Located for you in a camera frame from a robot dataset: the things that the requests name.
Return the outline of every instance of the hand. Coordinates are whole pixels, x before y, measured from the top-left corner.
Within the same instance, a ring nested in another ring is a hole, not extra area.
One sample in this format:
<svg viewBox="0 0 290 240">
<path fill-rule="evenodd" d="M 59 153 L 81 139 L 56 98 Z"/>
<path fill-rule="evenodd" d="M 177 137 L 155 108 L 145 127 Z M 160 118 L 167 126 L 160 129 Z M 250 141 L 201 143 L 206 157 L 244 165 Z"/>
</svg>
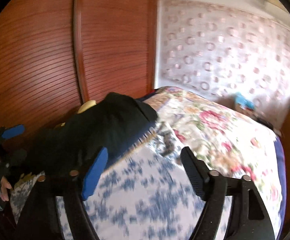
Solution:
<svg viewBox="0 0 290 240">
<path fill-rule="evenodd" d="M 9 201 L 9 195 L 7 194 L 7 189 L 11 189 L 11 184 L 7 181 L 5 177 L 1 179 L 1 199 L 3 201 Z"/>
</svg>

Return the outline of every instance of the yellow object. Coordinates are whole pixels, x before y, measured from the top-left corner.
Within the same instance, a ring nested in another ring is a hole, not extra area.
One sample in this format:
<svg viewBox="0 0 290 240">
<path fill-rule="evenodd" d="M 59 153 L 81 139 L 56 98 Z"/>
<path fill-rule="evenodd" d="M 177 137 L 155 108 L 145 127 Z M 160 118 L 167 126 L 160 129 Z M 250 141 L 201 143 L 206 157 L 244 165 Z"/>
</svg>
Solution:
<svg viewBox="0 0 290 240">
<path fill-rule="evenodd" d="M 89 100 L 79 108 L 77 113 L 80 114 L 80 113 L 86 111 L 88 108 L 91 108 L 92 106 L 95 106 L 95 105 L 96 105 L 95 100 Z"/>
</svg>

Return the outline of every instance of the square pattern on wallpaper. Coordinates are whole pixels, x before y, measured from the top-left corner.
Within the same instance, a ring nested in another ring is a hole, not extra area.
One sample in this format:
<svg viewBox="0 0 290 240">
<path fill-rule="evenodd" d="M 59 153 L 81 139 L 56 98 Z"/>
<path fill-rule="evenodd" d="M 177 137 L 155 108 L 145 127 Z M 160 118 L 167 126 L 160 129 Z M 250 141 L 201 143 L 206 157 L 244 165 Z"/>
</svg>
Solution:
<svg viewBox="0 0 290 240">
<path fill-rule="evenodd" d="M 279 127 L 290 104 L 290 30 L 226 6 L 161 0 L 159 78 L 211 101 L 241 92 Z"/>
</svg>

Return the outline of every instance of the blue rubber tip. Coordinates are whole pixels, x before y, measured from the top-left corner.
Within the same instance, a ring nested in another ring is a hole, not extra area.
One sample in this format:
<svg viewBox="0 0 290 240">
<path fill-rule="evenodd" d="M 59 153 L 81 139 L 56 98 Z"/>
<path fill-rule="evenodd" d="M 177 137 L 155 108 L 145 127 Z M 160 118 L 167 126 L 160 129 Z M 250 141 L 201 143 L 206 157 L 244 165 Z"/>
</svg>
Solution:
<svg viewBox="0 0 290 240">
<path fill-rule="evenodd" d="M 24 125 L 22 124 L 19 124 L 17 126 L 14 126 L 14 127 L 11 127 L 11 128 L 8 128 L 4 131 L 4 133 L 2 134 L 2 138 L 3 139 L 10 139 L 10 138 L 13 138 L 17 135 L 20 135 L 24 132 L 25 130 L 25 127 Z"/>
<path fill-rule="evenodd" d="M 89 168 L 83 180 L 82 199 L 87 200 L 94 194 L 97 183 L 104 171 L 108 160 L 108 152 L 106 148 L 102 148 L 98 153 L 93 165 Z"/>
</svg>

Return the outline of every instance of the floral blanket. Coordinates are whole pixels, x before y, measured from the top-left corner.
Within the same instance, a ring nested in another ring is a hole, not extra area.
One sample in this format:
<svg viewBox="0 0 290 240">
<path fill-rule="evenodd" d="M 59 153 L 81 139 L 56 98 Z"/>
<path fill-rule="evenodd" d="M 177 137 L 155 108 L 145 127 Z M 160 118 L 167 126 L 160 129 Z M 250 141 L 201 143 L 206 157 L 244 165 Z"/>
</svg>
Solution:
<svg viewBox="0 0 290 240">
<path fill-rule="evenodd" d="M 165 87 L 146 100 L 159 114 L 156 136 L 105 171 L 85 208 L 100 239 L 188 239 L 202 212 L 179 162 L 189 146 L 197 158 L 225 176 L 251 176 L 268 210 L 275 235 L 282 200 L 275 134 L 233 110 L 191 92 Z M 37 177 L 16 188 L 16 221 Z M 73 239 L 63 200 L 57 198 L 65 239 Z M 224 238 L 231 197 L 226 197 L 216 239 Z"/>
</svg>

